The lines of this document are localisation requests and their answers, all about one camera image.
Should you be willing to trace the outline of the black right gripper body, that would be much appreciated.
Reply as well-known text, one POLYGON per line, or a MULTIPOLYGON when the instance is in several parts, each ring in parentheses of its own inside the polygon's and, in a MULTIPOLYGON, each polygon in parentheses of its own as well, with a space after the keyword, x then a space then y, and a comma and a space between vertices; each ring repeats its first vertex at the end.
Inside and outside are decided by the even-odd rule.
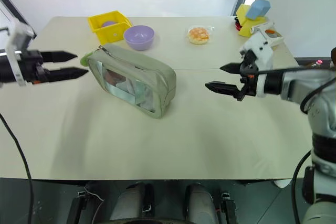
POLYGON ((245 96, 256 96, 256 87, 258 76, 255 73, 258 71, 256 65, 257 57, 252 50, 248 50, 243 57, 239 67, 240 82, 243 84, 242 89, 238 92, 237 101, 242 101, 245 96))

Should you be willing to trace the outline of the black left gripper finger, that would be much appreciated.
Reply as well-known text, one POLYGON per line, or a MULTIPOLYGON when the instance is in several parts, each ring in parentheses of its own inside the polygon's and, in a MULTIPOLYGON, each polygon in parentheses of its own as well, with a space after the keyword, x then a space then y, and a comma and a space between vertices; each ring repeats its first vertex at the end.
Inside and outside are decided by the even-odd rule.
POLYGON ((65 81, 82 77, 88 73, 87 69, 77 67, 60 68, 58 70, 51 70, 48 74, 49 81, 65 81))
POLYGON ((53 62, 53 63, 66 62, 74 58, 77 58, 77 55, 74 55, 66 51, 42 51, 41 56, 44 62, 53 62))

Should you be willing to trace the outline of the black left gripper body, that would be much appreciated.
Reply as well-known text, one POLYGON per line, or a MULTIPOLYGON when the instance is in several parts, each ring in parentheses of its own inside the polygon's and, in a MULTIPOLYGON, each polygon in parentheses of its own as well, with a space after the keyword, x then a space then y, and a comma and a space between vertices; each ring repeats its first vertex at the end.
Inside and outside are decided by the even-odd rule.
POLYGON ((50 52, 26 50, 20 53, 19 68, 26 82, 39 84, 49 82, 50 72, 43 63, 50 62, 50 52))

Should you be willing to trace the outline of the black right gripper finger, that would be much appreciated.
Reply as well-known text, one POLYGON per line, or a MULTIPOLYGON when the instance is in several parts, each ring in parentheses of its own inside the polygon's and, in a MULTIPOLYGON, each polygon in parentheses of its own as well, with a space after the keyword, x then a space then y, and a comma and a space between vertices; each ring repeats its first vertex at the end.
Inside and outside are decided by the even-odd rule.
POLYGON ((232 97, 235 97, 240 92, 240 90, 237 88, 236 85, 226 84, 225 82, 219 82, 219 81, 211 81, 205 83, 205 87, 207 87, 212 92, 232 97))
POLYGON ((231 74, 240 74, 241 63, 231 62, 220 67, 220 70, 231 73, 231 74))

